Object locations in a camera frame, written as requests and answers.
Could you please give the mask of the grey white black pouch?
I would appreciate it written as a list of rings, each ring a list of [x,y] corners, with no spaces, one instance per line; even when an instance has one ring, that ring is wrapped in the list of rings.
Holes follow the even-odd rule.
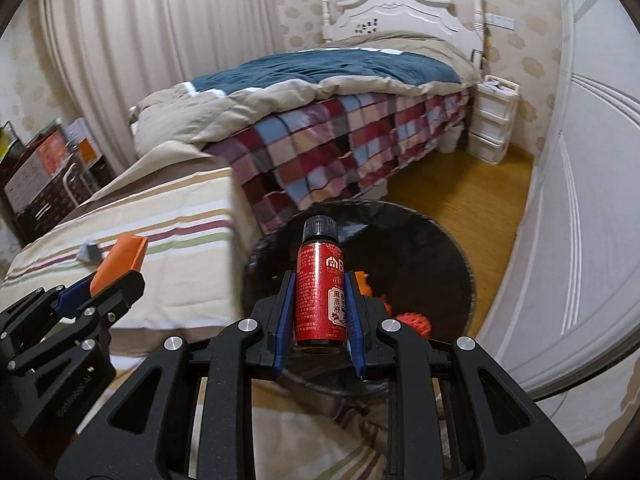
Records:
[[[86,266],[99,266],[103,261],[103,256],[99,246],[90,242],[79,247],[76,259]]]

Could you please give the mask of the orange-red foam fruit net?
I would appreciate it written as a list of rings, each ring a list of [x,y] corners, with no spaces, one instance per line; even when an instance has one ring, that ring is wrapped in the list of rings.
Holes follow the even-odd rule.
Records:
[[[386,314],[390,318],[396,318],[415,330],[422,338],[430,338],[432,334],[432,323],[424,314],[420,307],[409,302],[408,304],[395,304],[386,296],[382,296],[383,306]]]

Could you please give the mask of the red bottle black cap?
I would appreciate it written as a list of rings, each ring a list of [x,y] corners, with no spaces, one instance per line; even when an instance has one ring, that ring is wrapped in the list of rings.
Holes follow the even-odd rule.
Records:
[[[296,261],[294,330],[296,347],[311,354],[333,354],[346,347],[344,256],[336,222],[308,218]]]

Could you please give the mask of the orange snack wrapper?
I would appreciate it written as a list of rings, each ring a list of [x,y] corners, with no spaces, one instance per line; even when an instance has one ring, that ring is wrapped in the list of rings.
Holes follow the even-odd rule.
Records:
[[[368,274],[363,271],[356,271],[355,278],[358,285],[358,290],[362,296],[372,297],[372,288],[368,283]]]

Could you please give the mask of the black trash bin bag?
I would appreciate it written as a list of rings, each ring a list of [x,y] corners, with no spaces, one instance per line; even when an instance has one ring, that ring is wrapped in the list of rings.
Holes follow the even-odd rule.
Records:
[[[405,207],[374,200],[339,200],[311,207],[264,236],[245,270],[244,304],[252,314],[257,301],[276,296],[284,274],[295,274],[303,226],[313,216],[337,225],[346,274],[368,274],[371,298],[411,302],[432,323],[431,340],[451,344],[469,325],[475,304],[473,273],[452,237],[434,220]],[[296,347],[293,302],[292,337],[285,367],[288,377],[309,389],[334,396],[368,396],[388,391],[387,382],[360,378],[348,348],[311,354]]]

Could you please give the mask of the dark patterned storage box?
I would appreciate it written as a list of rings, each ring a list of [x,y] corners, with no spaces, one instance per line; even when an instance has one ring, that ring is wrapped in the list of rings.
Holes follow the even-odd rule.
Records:
[[[115,177],[104,156],[89,169],[75,155],[19,213],[12,214],[18,239],[27,245],[50,232]]]

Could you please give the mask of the cardboard box orange print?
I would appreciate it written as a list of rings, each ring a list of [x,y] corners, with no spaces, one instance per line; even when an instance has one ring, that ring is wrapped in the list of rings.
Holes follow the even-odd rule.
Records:
[[[26,157],[10,173],[2,190],[14,212],[22,212],[70,159],[63,133],[55,129],[27,150]]]

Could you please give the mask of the striped bed sheet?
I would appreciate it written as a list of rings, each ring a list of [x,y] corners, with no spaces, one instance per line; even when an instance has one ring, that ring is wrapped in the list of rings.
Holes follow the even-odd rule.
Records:
[[[77,255],[108,252],[125,233],[148,242],[143,296],[112,329],[119,382],[170,336],[197,341],[242,316],[243,271],[260,231],[230,167],[195,146],[153,148],[51,232],[27,245],[1,278],[4,306],[36,288],[90,273]],[[379,479],[386,411],[274,382],[254,382],[256,469],[262,479]]]

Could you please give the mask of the white wardrobe door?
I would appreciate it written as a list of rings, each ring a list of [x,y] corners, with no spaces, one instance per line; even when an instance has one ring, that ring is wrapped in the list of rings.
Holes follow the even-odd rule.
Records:
[[[561,0],[555,110],[478,342],[535,400],[639,345],[639,32],[620,0]]]

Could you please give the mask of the white orange small box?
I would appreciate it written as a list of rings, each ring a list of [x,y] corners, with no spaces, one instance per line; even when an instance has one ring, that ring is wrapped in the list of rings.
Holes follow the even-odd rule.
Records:
[[[102,151],[94,140],[85,118],[79,117],[71,122],[65,128],[65,133],[86,168],[90,169],[102,157]]]

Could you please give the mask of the blue beige duvet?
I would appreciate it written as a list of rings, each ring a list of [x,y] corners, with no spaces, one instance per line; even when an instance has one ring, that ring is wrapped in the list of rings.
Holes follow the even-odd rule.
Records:
[[[418,32],[374,32],[324,47],[267,55],[155,91],[131,107],[137,155],[166,141],[227,139],[272,114],[332,96],[448,96],[480,82],[450,42]]]

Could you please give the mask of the cream curtain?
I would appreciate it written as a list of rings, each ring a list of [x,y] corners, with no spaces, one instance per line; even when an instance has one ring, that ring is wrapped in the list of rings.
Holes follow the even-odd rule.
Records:
[[[40,0],[40,15],[64,86],[118,174],[137,158],[130,107],[283,48],[274,0]]]

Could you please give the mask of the plaid bed cover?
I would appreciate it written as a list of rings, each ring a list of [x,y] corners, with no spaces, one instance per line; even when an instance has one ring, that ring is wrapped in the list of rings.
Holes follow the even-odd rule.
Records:
[[[446,96],[363,93],[266,118],[205,145],[232,167],[265,232],[297,211],[367,192],[433,151],[472,107],[470,89]]]

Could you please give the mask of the white plastic drawer unit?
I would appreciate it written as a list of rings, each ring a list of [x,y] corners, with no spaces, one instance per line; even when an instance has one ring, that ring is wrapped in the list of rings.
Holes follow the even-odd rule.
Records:
[[[506,156],[515,124],[520,86],[486,75],[477,85],[466,150],[483,162],[498,165]]]

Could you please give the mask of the white wooden headboard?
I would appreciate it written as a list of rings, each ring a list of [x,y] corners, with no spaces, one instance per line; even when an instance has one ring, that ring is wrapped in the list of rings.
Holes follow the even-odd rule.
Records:
[[[484,0],[473,0],[474,21],[466,28],[450,9],[452,0],[344,0],[332,18],[329,0],[321,0],[321,33],[325,42],[367,37],[375,32],[417,32],[440,38],[459,49],[476,68],[485,50]]]

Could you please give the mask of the white wall sockets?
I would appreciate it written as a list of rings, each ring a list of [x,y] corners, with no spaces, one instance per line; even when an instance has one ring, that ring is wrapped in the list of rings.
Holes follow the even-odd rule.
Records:
[[[503,28],[506,30],[514,30],[515,29],[515,20],[514,18],[508,18],[507,16],[503,16],[500,14],[489,13],[485,14],[485,23],[488,26],[494,26]]]

